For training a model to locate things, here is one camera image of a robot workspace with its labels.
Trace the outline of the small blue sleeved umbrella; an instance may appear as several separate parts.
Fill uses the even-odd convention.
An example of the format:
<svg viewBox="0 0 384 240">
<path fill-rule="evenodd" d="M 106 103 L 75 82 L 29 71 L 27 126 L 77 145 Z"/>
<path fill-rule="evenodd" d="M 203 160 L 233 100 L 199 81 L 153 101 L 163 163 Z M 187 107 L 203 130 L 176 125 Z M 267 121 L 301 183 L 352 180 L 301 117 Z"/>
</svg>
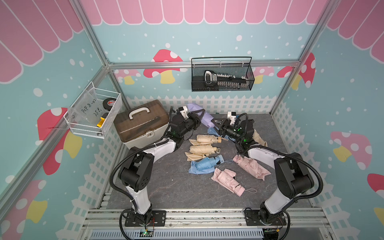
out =
<svg viewBox="0 0 384 240">
<path fill-rule="evenodd" d="M 209 135 L 214 135 L 214 136 L 222 137 L 220 134 L 217 133 L 217 131 L 216 131 L 215 128 L 208 128 L 207 133 L 208 133 Z M 227 140 L 229 140 L 229 141 L 235 142 L 235 139 L 230 138 L 230 137 L 227 136 L 227 135 L 225 135 L 224 138 L 227 139 Z"/>
</svg>

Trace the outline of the purple sleeved umbrella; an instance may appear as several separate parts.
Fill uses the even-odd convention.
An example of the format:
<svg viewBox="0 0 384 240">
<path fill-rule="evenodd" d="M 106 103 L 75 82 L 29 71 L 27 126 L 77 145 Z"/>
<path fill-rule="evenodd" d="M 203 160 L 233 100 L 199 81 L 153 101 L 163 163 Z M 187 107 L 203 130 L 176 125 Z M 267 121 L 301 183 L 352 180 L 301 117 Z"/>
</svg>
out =
<svg viewBox="0 0 384 240">
<path fill-rule="evenodd" d="M 190 112 L 203 110 L 203 108 L 196 103 L 187 104 L 187 108 Z M 208 128 L 214 128 L 215 124 L 213 123 L 213 119 L 214 117 L 211 114 L 205 112 L 201 118 L 201 123 Z"/>
</svg>

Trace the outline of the beige sleeved umbrella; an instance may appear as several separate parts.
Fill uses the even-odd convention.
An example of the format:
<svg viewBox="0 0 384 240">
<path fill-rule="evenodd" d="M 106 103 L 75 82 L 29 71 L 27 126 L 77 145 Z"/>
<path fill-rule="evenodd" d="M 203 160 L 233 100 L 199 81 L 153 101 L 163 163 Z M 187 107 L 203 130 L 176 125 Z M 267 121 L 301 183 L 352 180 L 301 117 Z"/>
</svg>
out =
<svg viewBox="0 0 384 240">
<path fill-rule="evenodd" d="M 197 135 L 195 140 L 189 139 L 189 141 L 193 146 L 203 146 L 217 144 L 228 140 L 214 135 Z"/>
</svg>

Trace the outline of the light blue sleeved umbrella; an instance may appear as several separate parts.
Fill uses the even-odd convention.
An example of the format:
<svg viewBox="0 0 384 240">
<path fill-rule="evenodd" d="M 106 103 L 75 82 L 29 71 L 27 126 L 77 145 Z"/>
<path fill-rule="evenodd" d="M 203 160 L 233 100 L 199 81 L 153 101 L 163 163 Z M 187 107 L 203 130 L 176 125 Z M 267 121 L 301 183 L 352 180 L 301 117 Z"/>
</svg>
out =
<svg viewBox="0 0 384 240">
<path fill-rule="evenodd" d="M 215 171 L 216 166 L 226 162 L 232 163 L 233 160 L 225 160 L 222 155 L 207 157 L 198 162 L 191 162 L 189 173 L 195 175 L 210 174 Z"/>
</svg>

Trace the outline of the pink umbrella sleeve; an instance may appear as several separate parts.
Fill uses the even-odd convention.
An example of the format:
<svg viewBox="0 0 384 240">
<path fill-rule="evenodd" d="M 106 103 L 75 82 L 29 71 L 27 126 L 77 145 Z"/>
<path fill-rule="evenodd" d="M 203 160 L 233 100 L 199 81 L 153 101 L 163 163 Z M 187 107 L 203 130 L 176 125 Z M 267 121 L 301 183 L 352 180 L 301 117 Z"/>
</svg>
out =
<svg viewBox="0 0 384 240">
<path fill-rule="evenodd" d="M 247 173 L 252 175 L 254 178 L 259 180 L 265 180 L 265 177 L 271 175 L 271 173 L 261 166 L 256 160 L 242 157 L 241 155 L 236 155 L 233 158 L 233 162 L 235 162 L 239 167 L 245 170 Z"/>
</svg>

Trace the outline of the pink sleeved umbrella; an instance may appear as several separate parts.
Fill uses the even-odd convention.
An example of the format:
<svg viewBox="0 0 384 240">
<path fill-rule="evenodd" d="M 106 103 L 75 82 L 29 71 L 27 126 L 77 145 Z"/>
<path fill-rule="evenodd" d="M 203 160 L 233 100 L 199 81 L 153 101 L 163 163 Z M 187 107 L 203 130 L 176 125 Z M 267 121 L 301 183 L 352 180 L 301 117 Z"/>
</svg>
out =
<svg viewBox="0 0 384 240">
<path fill-rule="evenodd" d="M 217 182 L 222 187 L 229 190 L 231 193 L 237 195 L 238 197 L 241 197 L 244 192 L 249 192 L 251 194 L 257 193 L 256 189 L 250 188 L 245 189 L 237 180 L 236 180 L 237 174 L 234 171 L 231 171 L 229 169 L 220 170 L 218 168 L 215 168 L 214 174 L 211 177 L 211 179 L 214 182 Z"/>
</svg>

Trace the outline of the beige umbrella sleeve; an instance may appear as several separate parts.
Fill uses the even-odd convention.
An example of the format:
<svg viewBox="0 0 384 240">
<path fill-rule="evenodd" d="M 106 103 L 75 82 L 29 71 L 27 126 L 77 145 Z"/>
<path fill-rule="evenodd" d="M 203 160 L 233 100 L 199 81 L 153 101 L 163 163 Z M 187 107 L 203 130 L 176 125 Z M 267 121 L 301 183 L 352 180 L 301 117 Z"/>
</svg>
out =
<svg viewBox="0 0 384 240">
<path fill-rule="evenodd" d="M 261 138 L 260 134 L 256 130 L 254 130 L 253 133 L 253 140 L 264 147 L 268 147 L 268 143 Z"/>
</svg>

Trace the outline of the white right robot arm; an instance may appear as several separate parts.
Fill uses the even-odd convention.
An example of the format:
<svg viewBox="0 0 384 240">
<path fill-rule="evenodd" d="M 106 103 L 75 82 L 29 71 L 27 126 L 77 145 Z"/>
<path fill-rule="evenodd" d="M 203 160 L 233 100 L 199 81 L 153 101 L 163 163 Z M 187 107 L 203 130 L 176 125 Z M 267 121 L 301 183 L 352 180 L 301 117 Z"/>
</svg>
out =
<svg viewBox="0 0 384 240">
<path fill-rule="evenodd" d="M 235 141 L 240 155 L 260 161 L 275 170 L 277 189 L 261 203 L 258 211 L 262 225 L 273 225 L 291 205 L 302 199 L 314 198 L 323 191 L 320 173 L 305 162 L 300 154 L 286 154 L 254 140 L 254 120 L 249 119 L 247 114 L 236 116 L 230 112 L 226 118 L 212 119 L 212 123 L 219 136 Z"/>
</svg>

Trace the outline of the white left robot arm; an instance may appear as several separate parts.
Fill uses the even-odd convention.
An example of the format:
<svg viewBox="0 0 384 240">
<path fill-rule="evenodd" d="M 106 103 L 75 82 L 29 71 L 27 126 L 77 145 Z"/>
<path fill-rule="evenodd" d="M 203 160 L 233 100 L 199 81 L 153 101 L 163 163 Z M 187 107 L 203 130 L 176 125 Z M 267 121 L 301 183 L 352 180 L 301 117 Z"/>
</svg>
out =
<svg viewBox="0 0 384 240">
<path fill-rule="evenodd" d="M 110 186 L 128 197 L 132 204 L 132 208 L 124 210 L 121 217 L 129 217 L 131 222 L 143 227 L 154 221 L 147 191 L 153 165 L 179 149 L 184 136 L 201 125 L 205 113 L 204 109 L 190 111 L 187 107 L 177 111 L 170 109 L 169 124 L 160 139 L 142 148 L 131 148 L 128 156 L 112 170 Z"/>
</svg>

